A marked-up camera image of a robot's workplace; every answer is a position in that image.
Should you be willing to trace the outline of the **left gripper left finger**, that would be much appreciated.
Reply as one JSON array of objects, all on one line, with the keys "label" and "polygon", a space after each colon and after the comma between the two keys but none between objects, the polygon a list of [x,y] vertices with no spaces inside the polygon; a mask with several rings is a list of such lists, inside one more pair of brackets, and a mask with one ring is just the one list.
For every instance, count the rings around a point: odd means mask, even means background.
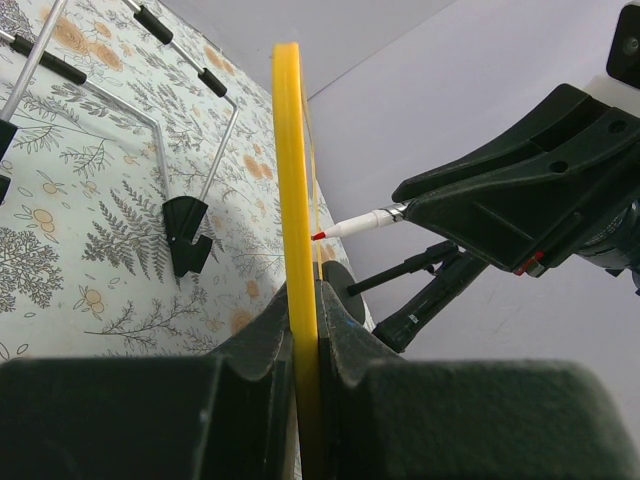
[{"label": "left gripper left finger", "polygon": [[207,439],[209,479],[291,479],[295,464],[293,339],[282,286],[217,347],[221,362]]}]

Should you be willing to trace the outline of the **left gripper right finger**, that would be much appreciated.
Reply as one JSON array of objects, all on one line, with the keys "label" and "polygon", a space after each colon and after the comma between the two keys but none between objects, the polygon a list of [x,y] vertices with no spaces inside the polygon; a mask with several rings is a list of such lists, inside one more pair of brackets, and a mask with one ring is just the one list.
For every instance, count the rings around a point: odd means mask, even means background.
[{"label": "left gripper right finger", "polygon": [[346,310],[333,287],[317,282],[320,399],[328,479],[340,479],[375,448],[382,424],[368,374],[396,355]]}]

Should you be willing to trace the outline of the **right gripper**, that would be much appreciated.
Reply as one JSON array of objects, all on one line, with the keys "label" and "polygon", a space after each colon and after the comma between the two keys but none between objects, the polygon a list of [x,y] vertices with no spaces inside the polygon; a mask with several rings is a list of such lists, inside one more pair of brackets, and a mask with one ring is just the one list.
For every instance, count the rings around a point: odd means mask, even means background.
[{"label": "right gripper", "polygon": [[539,277],[572,255],[639,292],[639,119],[561,84],[487,144],[404,180],[408,221]]}]

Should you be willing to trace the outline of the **yellow framed whiteboard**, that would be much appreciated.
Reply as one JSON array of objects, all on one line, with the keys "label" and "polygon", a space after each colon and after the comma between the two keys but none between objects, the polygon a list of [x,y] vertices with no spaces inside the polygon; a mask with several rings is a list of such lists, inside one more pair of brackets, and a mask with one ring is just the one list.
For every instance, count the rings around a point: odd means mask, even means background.
[{"label": "yellow framed whiteboard", "polygon": [[281,205],[289,323],[302,477],[326,474],[310,210],[307,192],[300,49],[277,44],[272,56],[272,109]]}]

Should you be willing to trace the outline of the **red whiteboard marker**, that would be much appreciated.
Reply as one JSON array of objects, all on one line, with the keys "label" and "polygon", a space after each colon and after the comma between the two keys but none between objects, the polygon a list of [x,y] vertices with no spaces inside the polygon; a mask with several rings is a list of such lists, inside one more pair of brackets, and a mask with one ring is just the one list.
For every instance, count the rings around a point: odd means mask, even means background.
[{"label": "red whiteboard marker", "polygon": [[318,241],[327,238],[342,238],[359,232],[383,228],[402,222],[405,219],[407,207],[408,204],[403,202],[372,210],[366,214],[338,222],[321,232],[313,234],[311,240]]}]

